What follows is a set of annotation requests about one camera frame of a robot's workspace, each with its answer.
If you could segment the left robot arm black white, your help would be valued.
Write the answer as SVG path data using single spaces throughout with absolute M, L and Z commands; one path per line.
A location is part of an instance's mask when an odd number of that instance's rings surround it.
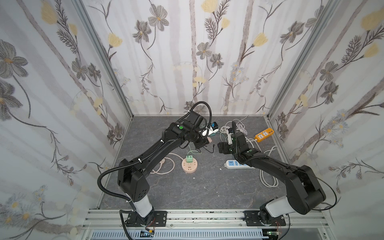
M 208 103 L 195 103 L 184 116 L 170 123 L 162 132 L 161 138 L 144 153 L 130 161 L 124 159 L 118 167 L 101 173 L 97 179 L 99 189 L 109 196 L 127 201 L 141 226 L 153 225 L 156 219 L 155 209 L 148 198 L 150 185 L 147 177 L 161 160 L 174 149 L 182 148 L 183 144 L 193 143 L 196 149 L 208 145 L 212 117 Z M 123 191 L 122 194 L 111 192 L 102 184 L 102 179 L 113 172 L 118 173 L 118 186 Z

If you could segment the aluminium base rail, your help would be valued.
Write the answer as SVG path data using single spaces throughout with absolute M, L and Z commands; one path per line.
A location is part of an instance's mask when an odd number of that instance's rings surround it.
M 322 213 L 305 216 L 291 213 L 278 224 L 264 226 L 252 220 L 256 210 L 162 210 L 155 223 L 147 228 L 133 223 L 131 215 L 125 220 L 131 224 L 125 230 L 117 210 L 90 210 L 81 228 L 80 240 L 125 240 L 129 231 L 144 230 L 153 235 L 156 230 L 179 229 L 261 229 L 267 240 L 334 240 L 328 222 Z

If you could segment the white blue power strip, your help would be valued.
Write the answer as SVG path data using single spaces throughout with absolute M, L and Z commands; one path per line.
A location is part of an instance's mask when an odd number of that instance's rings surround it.
M 224 166 L 227 169 L 250 169 L 251 167 L 248 165 L 242 165 L 236 160 L 227 160 Z

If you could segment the round pink power socket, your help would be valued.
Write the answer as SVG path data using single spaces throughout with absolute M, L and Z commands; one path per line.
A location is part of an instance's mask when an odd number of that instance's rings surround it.
M 198 168 L 198 162 L 195 158 L 192 158 L 192 161 L 188 162 L 187 159 L 182 161 L 182 169 L 187 174 L 194 173 Z

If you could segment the green USB charger plug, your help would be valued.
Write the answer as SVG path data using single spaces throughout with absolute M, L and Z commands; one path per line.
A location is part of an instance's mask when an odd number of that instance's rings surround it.
M 187 162 L 187 163 L 192 163 L 193 161 L 194 161 L 193 156 L 191 156 L 191 155 L 187 155 L 187 156 L 186 156 L 186 162 Z

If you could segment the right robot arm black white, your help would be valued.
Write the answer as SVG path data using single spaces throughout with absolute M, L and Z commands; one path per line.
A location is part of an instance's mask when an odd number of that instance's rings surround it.
M 221 154 L 233 155 L 239 164 L 266 172 L 286 186 L 286 196 L 260 207 L 259 219 L 264 225 L 272 224 L 285 214 L 305 215 L 326 200 L 326 194 L 310 167 L 285 164 L 250 148 L 242 133 L 233 133 L 229 141 L 218 143 L 218 148 Z

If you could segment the orange power strip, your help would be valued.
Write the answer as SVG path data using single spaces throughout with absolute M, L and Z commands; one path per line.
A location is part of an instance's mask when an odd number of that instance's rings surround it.
M 267 138 L 271 137 L 274 133 L 275 133 L 275 131 L 272 128 L 267 128 L 266 130 L 256 134 L 254 139 L 258 143 L 260 143 L 260 142 L 266 140 Z

